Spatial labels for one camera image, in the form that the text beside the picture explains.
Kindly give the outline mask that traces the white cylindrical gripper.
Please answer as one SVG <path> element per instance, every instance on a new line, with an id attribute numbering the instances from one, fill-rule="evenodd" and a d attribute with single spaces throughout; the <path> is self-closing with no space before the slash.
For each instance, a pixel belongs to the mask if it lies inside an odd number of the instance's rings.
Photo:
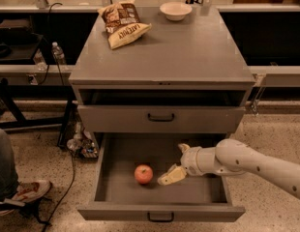
<path id="1" fill-rule="evenodd" d="M 167 186 L 177 183 L 190 176 L 202 176 L 204 174 L 217 174 L 221 164 L 216 159 L 215 148 L 190 147 L 180 143 L 179 150 L 182 152 L 181 165 L 173 164 L 165 174 L 158 178 L 158 184 Z"/>

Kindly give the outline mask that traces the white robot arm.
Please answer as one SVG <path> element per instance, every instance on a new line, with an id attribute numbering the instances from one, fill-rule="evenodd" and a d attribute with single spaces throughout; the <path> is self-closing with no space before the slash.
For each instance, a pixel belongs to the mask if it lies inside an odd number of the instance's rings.
<path id="1" fill-rule="evenodd" d="M 215 147 L 179 144 L 180 164 L 173 164 L 158 178 L 162 186 L 182 181 L 187 176 L 236 176 L 249 172 L 300 200 L 300 164 L 263 155 L 235 139 L 224 139 Z"/>

